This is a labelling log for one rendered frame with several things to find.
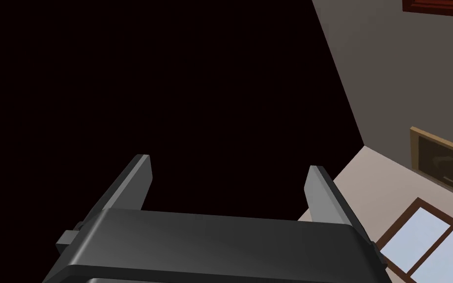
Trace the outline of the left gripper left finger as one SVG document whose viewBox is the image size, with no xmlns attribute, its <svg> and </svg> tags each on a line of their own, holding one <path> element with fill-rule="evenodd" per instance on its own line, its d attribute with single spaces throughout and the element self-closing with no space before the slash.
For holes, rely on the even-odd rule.
<svg viewBox="0 0 453 283">
<path fill-rule="evenodd" d="M 136 155 L 91 208 L 80 227 L 107 208 L 140 210 L 152 180 L 150 156 Z"/>
</svg>

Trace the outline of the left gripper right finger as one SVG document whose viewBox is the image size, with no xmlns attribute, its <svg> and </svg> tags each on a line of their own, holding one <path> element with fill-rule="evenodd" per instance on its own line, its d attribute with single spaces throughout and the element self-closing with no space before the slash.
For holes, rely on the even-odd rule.
<svg viewBox="0 0 453 283">
<path fill-rule="evenodd" d="M 352 226 L 367 243 L 371 242 L 365 228 L 323 166 L 310 166 L 304 193 L 313 222 Z"/>
</svg>

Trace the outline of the gold framed dark picture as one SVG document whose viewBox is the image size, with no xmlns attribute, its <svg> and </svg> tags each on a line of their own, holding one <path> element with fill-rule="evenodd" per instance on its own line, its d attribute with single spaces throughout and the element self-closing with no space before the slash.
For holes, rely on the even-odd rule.
<svg viewBox="0 0 453 283">
<path fill-rule="evenodd" d="M 453 142 L 410 128 L 412 170 L 453 192 Z"/>
</svg>

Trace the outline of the brown framed window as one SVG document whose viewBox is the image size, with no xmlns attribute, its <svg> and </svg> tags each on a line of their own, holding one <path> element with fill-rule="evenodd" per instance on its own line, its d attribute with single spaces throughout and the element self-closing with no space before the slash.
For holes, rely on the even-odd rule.
<svg viewBox="0 0 453 283">
<path fill-rule="evenodd" d="M 453 283 L 453 218 L 416 198 L 377 241 L 393 283 Z"/>
</svg>

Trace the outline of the red wooden frame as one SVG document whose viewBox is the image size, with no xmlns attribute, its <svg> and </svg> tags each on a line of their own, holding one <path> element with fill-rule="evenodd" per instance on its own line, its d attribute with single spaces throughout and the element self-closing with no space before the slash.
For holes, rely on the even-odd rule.
<svg viewBox="0 0 453 283">
<path fill-rule="evenodd" d="M 402 11 L 453 16 L 453 0 L 402 0 Z"/>
</svg>

